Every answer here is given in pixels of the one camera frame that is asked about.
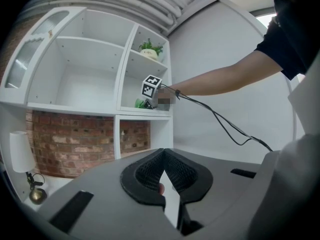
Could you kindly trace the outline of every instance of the hand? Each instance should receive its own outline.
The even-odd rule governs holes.
[[[159,183],[159,194],[163,195],[165,192],[165,186],[162,183]]]
[[[174,104],[176,100],[175,94],[166,88],[158,89],[156,97],[158,104]]]

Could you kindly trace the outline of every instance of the white shelving unit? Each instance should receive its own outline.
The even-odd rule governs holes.
[[[163,46],[157,61],[140,54],[139,46],[148,38]],[[0,102],[54,113],[112,116],[119,159],[121,120],[150,121],[150,148],[173,148],[172,111],[135,108],[148,75],[172,83],[166,38],[113,14],[57,7],[30,29],[13,53]]]
[[[121,121],[150,121],[150,149],[173,148],[173,119],[168,116],[137,116],[115,115],[113,122],[114,157],[121,159],[126,157],[120,149],[120,122]]]

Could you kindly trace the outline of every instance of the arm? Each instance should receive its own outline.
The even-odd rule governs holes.
[[[215,69],[171,88],[184,95],[216,95],[238,90],[278,73],[282,68],[269,56],[253,51],[234,65]]]

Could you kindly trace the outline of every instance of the brick wall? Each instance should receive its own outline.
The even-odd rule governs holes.
[[[0,82],[15,48],[42,16],[13,26],[0,52]],[[115,159],[113,117],[28,110],[26,128],[36,170],[44,175],[74,178],[89,168]],[[124,157],[149,148],[149,122],[120,122],[120,150]]]

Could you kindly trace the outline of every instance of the white pot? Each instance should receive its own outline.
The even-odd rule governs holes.
[[[158,59],[158,55],[156,53],[155,50],[152,50],[152,49],[143,49],[142,51],[140,51],[140,53],[143,55],[143,56],[146,56],[148,58],[151,58],[153,60],[157,60]]]

